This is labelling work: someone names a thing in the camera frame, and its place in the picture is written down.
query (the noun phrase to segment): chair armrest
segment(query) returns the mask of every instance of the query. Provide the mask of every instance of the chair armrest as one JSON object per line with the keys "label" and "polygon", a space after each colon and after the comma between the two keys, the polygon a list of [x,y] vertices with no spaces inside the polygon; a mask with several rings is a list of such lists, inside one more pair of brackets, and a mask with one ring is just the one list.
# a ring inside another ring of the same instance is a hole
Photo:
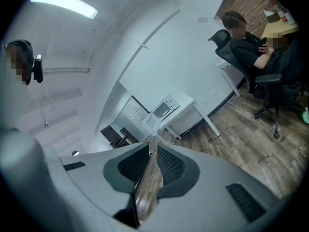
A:
{"label": "chair armrest", "polygon": [[274,84],[279,83],[282,79],[282,74],[261,75],[256,77],[256,84]]}

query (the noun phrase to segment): desk leg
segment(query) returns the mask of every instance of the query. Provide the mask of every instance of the desk leg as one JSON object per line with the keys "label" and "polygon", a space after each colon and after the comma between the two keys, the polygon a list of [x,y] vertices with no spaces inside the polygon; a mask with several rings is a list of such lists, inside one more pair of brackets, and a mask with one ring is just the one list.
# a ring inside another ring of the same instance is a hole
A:
{"label": "desk leg", "polygon": [[158,134],[156,135],[157,137],[158,137],[158,139],[160,139],[162,142],[164,142],[165,144],[170,144],[170,142],[168,142],[168,141],[166,141],[163,137],[161,137],[160,135],[159,135],[159,132],[158,132]]}
{"label": "desk leg", "polygon": [[180,140],[182,139],[182,137],[178,135],[171,127],[167,126],[166,129],[168,129],[174,137],[179,138]]}
{"label": "desk leg", "polygon": [[220,133],[218,129],[215,127],[215,125],[212,123],[212,121],[208,118],[207,114],[200,109],[199,105],[195,102],[194,107],[197,109],[197,111],[202,115],[202,117],[206,120],[206,122],[210,125],[212,128],[213,132],[217,135],[217,137],[220,136]]}
{"label": "desk leg", "polygon": [[230,76],[227,74],[227,72],[225,71],[225,69],[221,68],[220,69],[221,74],[226,78],[227,82],[230,84],[230,86],[232,87],[233,91],[235,92],[235,94],[237,95],[237,97],[240,97],[240,93],[237,89],[237,87],[235,86],[234,82],[232,81],[232,79],[230,78]]}

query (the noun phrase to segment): wall outlet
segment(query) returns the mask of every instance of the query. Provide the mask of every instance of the wall outlet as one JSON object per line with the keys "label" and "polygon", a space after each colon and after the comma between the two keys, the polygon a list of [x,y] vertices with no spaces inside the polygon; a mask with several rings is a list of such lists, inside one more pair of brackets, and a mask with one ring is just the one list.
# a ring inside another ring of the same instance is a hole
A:
{"label": "wall outlet", "polygon": [[216,95],[218,94],[218,92],[214,89],[214,90],[211,92],[211,94],[212,94],[213,96],[216,96]]}
{"label": "wall outlet", "polygon": [[207,101],[205,101],[205,99],[202,99],[202,100],[201,100],[201,103],[202,103],[203,105],[205,105],[205,106],[207,105]]}

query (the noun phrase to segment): cable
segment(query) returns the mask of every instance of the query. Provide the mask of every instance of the cable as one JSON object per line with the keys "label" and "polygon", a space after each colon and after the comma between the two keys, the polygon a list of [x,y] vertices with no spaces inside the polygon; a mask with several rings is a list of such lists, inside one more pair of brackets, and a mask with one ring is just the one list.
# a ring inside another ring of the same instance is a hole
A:
{"label": "cable", "polygon": [[39,106],[39,111],[41,113],[42,119],[44,121],[44,127],[48,127],[48,122],[46,120],[45,114],[44,114],[44,110],[43,110],[43,106],[39,103],[38,99],[35,97],[35,95],[33,94],[32,90],[29,88],[30,93],[32,94],[33,98],[35,99],[35,101],[37,102],[38,106]]}
{"label": "cable", "polygon": [[46,92],[46,96],[48,98],[48,103],[51,106],[52,109],[52,117],[53,117],[53,121],[55,121],[55,115],[54,115],[54,107],[53,107],[53,100],[52,100],[52,96],[50,95],[50,93],[48,92],[48,79],[46,80],[46,82],[44,83],[44,88],[45,88],[45,92]]}

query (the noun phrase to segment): paper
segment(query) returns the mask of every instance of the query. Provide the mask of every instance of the paper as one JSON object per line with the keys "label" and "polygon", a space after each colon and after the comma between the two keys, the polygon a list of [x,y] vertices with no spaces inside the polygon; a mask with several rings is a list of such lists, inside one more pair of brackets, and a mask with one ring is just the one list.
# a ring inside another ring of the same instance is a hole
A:
{"label": "paper", "polygon": [[271,11],[266,11],[264,10],[264,14],[266,17],[273,15],[275,12],[271,12]]}

